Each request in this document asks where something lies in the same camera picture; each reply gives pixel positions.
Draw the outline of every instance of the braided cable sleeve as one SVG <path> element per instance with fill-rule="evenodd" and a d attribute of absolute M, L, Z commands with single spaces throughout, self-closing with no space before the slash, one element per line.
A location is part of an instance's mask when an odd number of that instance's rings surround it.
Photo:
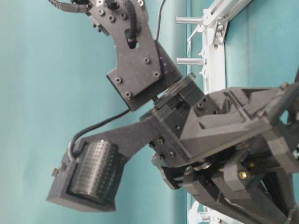
<path fill-rule="evenodd" d="M 110 8 L 110 5 L 117 3 L 126 8 L 130 20 L 130 30 L 128 34 L 129 41 L 133 41 L 137 36 L 137 16 L 133 3 L 130 0 L 106 0 L 105 5 Z"/>
<path fill-rule="evenodd" d="M 48 0 L 49 3 L 54 5 L 56 8 L 70 13 L 87 13 L 88 5 L 86 4 L 70 4 L 64 3 L 57 0 Z"/>
<path fill-rule="evenodd" d="M 49 1 L 49 3 L 54 5 L 56 8 L 61 9 L 61 2 L 59 2 L 57 0 L 48 0 L 48 1 Z"/>

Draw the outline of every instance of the screw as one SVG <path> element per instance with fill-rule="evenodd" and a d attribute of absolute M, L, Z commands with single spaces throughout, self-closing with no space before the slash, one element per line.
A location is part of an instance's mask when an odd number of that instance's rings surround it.
<path fill-rule="evenodd" d="M 101 16 L 104 16 L 104 15 L 105 15 L 105 11 L 104 11 L 103 9 L 100 9 L 100 10 L 99 10 L 99 14 L 100 14 Z"/>
<path fill-rule="evenodd" d="M 121 13 L 121 18 L 122 18 L 123 20 L 125 20 L 125 19 L 127 18 L 127 14 L 125 14 L 125 13 Z"/>
<path fill-rule="evenodd" d="M 148 57 L 145 57 L 143 60 L 144 60 L 144 62 L 145 62 L 146 64 L 149 64 L 149 63 L 150 63 L 150 59 L 149 59 Z"/>
<path fill-rule="evenodd" d="M 257 113 L 257 116 L 258 116 L 259 118 L 263 118 L 265 115 L 266 115 L 266 111 L 259 111 L 259 112 Z"/>
<path fill-rule="evenodd" d="M 198 104 L 197 107 L 198 107 L 198 109 L 202 110 L 204 108 L 204 105 L 203 104 Z"/>
<path fill-rule="evenodd" d="M 155 71 L 155 72 L 154 72 L 154 77 L 156 77 L 156 78 L 160 78 L 160 72 Z"/>
<path fill-rule="evenodd" d="M 153 142 L 150 142 L 150 143 L 149 143 L 149 147 L 150 147 L 150 148 L 153 148 L 153 147 L 155 147 L 155 144 L 154 144 Z"/>
<path fill-rule="evenodd" d="M 169 155 L 170 155 L 171 157 L 174 157 L 176 154 L 175 154 L 173 151 L 171 151 L 171 152 L 169 152 Z"/>
<path fill-rule="evenodd" d="M 128 98 L 128 99 L 130 99 L 132 96 L 132 94 L 130 92 L 126 92 L 125 95 L 126 95 L 126 98 Z"/>
<path fill-rule="evenodd" d="M 57 176 L 58 175 L 58 173 L 59 173 L 59 169 L 57 169 L 57 168 L 54 168 L 53 169 L 53 171 L 52 171 L 52 176 Z"/>
<path fill-rule="evenodd" d="M 158 139 L 158 143 L 159 143 L 160 145 L 163 145 L 164 142 L 165 142 L 164 138 L 159 138 L 159 139 Z"/>
<path fill-rule="evenodd" d="M 222 33 L 220 31 L 216 32 L 216 37 L 221 37 Z"/>
<path fill-rule="evenodd" d="M 246 180 L 246 179 L 247 179 L 247 173 L 244 172 L 244 171 L 241 171 L 241 172 L 239 173 L 239 176 L 240 176 L 240 178 L 241 178 L 242 180 Z"/>
<path fill-rule="evenodd" d="M 60 170 L 60 171 L 65 171 L 65 169 L 66 169 L 66 164 L 65 164 L 65 162 L 62 162 L 62 163 L 60 164 L 60 166 L 59 166 L 59 170 Z"/>
<path fill-rule="evenodd" d="M 208 185 L 209 181 L 207 179 L 204 179 L 204 185 Z"/>
<path fill-rule="evenodd" d="M 115 22 L 115 17 L 114 17 L 114 16 L 112 16 L 112 15 L 111 15 L 111 16 L 109 16 L 109 21 L 110 21 L 110 22 Z"/>
<path fill-rule="evenodd" d="M 290 86 L 290 84 L 288 83 L 288 82 L 284 82 L 284 83 L 282 83 L 281 85 L 280 85 L 280 88 L 282 89 L 282 90 L 285 90 L 286 88 L 288 88 Z"/>
<path fill-rule="evenodd" d="M 139 3 L 139 5 L 142 7 L 144 5 L 143 0 L 137 0 L 137 2 Z"/>
<path fill-rule="evenodd" d="M 217 29 L 218 30 L 223 30 L 224 26 L 222 24 L 218 25 Z"/>
<path fill-rule="evenodd" d="M 122 79 L 119 78 L 119 77 L 116 77 L 116 78 L 115 78 L 115 82 L 116 82 L 117 84 L 121 84 L 121 83 L 122 83 Z"/>

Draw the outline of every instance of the teal wall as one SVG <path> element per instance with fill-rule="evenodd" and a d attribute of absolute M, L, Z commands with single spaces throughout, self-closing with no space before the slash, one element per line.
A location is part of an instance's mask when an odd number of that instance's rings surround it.
<path fill-rule="evenodd" d="M 155 35 L 160 0 L 148 0 Z M 160 42 L 185 56 L 184 0 L 164 6 Z M 106 78 L 115 65 L 111 37 L 85 15 L 56 10 L 46 0 L 6 1 L 0 14 L 0 223 L 183 224 L 186 192 L 172 191 L 146 147 L 126 165 L 115 213 L 80 213 L 45 201 L 72 135 L 126 109 Z M 185 66 L 179 67 L 185 74 Z M 151 103 L 99 132 L 137 122 Z"/>

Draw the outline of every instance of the brass screw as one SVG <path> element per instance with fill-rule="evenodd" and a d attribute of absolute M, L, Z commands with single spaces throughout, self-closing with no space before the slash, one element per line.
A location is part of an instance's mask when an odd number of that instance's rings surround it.
<path fill-rule="evenodd" d="M 239 173 L 239 176 L 240 176 L 240 178 L 241 178 L 242 180 L 246 180 L 246 179 L 247 179 L 247 173 L 244 172 L 244 171 L 241 171 L 241 172 Z"/>

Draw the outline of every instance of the aluminum frame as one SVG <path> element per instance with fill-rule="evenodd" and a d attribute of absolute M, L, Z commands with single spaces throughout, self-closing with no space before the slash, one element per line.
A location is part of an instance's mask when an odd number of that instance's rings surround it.
<path fill-rule="evenodd" d="M 225 34 L 228 22 L 238 15 L 252 0 L 215 0 L 203 16 L 176 17 L 179 24 L 197 24 L 188 38 L 188 52 L 191 51 L 191 39 L 196 33 L 202 33 L 200 60 L 205 62 L 200 74 L 204 78 L 205 94 L 226 88 Z M 177 59 L 177 64 L 186 64 L 188 59 Z"/>

